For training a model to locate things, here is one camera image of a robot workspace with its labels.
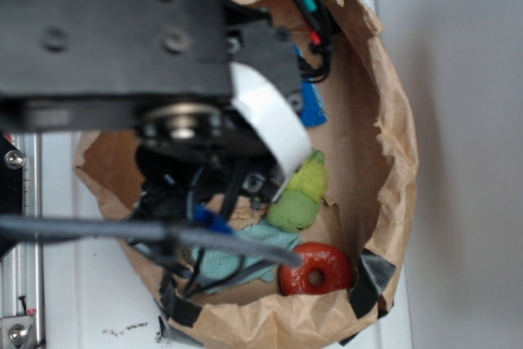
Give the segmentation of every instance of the blue cloth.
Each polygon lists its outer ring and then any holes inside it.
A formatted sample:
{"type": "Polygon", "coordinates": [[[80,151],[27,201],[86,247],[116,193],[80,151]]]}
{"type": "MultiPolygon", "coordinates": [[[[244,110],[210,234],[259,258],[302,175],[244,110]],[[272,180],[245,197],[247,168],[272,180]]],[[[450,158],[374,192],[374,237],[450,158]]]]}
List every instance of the blue cloth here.
{"type": "MultiPolygon", "coordinates": [[[[288,250],[296,247],[300,241],[300,235],[296,233],[283,232],[279,228],[269,224],[266,218],[263,218],[259,224],[247,226],[242,230],[237,230],[235,233],[238,237],[244,240],[276,245],[288,250]]],[[[193,261],[197,259],[198,251],[199,248],[193,248],[191,250],[190,256],[193,261]]],[[[244,266],[251,266],[259,261],[259,257],[246,257],[244,266]]],[[[232,274],[238,267],[238,262],[239,258],[235,254],[227,253],[225,251],[208,250],[205,252],[205,256],[203,257],[200,273],[207,278],[219,280],[227,277],[229,274],[232,274]]],[[[247,276],[240,283],[244,284],[256,278],[264,280],[265,282],[271,282],[274,280],[275,277],[272,274],[272,266],[261,269],[247,276]]],[[[209,289],[208,293],[216,293],[219,291],[220,289],[214,288],[209,289]]]]}
{"type": "MultiPolygon", "coordinates": [[[[302,53],[297,46],[294,51],[301,56],[302,53]]],[[[305,127],[316,127],[328,120],[325,113],[324,99],[318,90],[318,87],[311,82],[302,82],[303,110],[300,114],[300,120],[305,127]]]]}

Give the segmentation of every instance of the yellow-green stuffed toy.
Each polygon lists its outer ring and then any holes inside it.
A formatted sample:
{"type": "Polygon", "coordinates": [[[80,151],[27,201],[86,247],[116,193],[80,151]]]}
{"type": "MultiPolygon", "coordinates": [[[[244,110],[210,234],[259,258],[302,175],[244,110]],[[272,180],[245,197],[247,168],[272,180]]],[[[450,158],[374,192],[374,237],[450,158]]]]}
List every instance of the yellow-green stuffed toy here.
{"type": "Polygon", "coordinates": [[[294,173],[278,201],[267,212],[267,221],[286,232],[311,226],[329,185],[325,154],[316,150],[294,173]]]}

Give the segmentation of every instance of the red donut toy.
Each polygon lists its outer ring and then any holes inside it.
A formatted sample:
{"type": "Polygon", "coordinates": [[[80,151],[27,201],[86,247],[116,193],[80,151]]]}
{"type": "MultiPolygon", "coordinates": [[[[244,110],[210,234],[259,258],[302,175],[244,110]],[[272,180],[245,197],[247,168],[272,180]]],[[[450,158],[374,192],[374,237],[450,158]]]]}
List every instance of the red donut toy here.
{"type": "Polygon", "coordinates": [[[300,267],[279,268],[279,286],[285,296],[326,294],[352,286],[349,260],[336,247],[322,243],[305,243],[299,244],[293,251],[302,255],[303,264],[300,267]]]}

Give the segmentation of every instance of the black plastic part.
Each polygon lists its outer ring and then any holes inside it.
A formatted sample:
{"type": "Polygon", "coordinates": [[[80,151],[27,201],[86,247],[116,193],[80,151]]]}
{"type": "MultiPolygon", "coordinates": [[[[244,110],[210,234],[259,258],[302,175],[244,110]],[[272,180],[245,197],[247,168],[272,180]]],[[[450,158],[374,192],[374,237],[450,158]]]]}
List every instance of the black plastic part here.
{"type": "Polygon", "coordinates": [[[233,90],[221,0],[0,0],[8,131],[122,129],[233,90]]]}
{"type": "Polygon", "coordinates": [[[347,337],[341,341],[338,341],[337,343],[339,343],[340,345],[342,345],[343,347],[345,345],[347,345],[350,341],[352,341],[354,338],[357,337],[358,334],[354,334],[354,335],[351,335],[350,337],[347,337]]]}
{"type": "Polygon", "coordinates": [[[163,311],[167,316],[182,326],[193,327],[202,312],[202,307],[180,298],[176,292],[176,284],[167,272],[163,274],[160,293],[163,311]]]}
{"type": "MultiPolygon", "coordinates": [[[[10,169],[4,157],[18,151],[4,136],[0,136],[0,214],[21,214],[24,205],[24,169],[10,169]]],[[[0,238],[0,260],[11,251],[16,241],[0,238]]]]}
{"type": "MultiPolygon", "coordinates": [[[[381,319],[383,316],[387,316],[387,315],[388,315],[388,312],[387,312],[387,311],[385,311],[385,310],[378,310],[378,319],[381,319]]],[[[345,339],[339,341],[338,343],[344,347],[344,346],[346,346],[350,341],[352,341],[354,338],[356,338],[358,334],[359,334],[359,333],[354,334],[354,335],[352,335],[352,336],[350,336],[350,337],[348,337],[348,338],[345,338],[345,339]]]]}
{"type": "Polygon", "coordinates": [[[374,308],[396,273],[396,266],[384,257],[364,249],[358,262],[358,280],[349,293],[356,316],[361,318],[374,308]]]}

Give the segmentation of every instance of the black tape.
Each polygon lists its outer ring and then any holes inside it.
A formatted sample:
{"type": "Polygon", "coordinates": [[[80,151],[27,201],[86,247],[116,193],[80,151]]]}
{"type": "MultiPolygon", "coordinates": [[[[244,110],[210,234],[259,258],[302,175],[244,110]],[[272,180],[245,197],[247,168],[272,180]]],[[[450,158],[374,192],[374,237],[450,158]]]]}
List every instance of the black tape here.
{"type": "Polygon", "coordinates": [[[343,339],[343,340],[341,340],[341,341],[338,341],[338,343],[344,347],[347,343],[349,343],[349,342],[352,341],[354,338],[356,338],[357,335],[358,335],[358,334],[351,335],[351,336],[348,337],[348,338],[345,338],[345,339],[343,339]]]}
{"type": "MultiPolygon", "coordinates": [[[[378,310],[378,319],[381,319],[383,316],[387,316],[388,314],[389,314],[389,312],[387,310],[378,310]]],[[[350,337],[347,337],[341,341],[338,341],[338,343],[344,347],[346,344],[348,344],[350,341],[352,341],[354,338],[356,338],[358,336],[358,334],[359,333],[351,335],[350,337]]]]}
{"type": "Polygon", "coordinates": [[[202,307],[180,298],[172,275],[166,271],[163,273],[160,294],[163,311],[169,318],[185,327],[194,326],[202,312],[202,307]]]}
{"type": "Polygon", "coordinates": [[[384,257],[364,249],[357,270],[358,280],[349,292],[349,302],[359,319],[374,308],[396,273],[396,266],[384,257]]]}

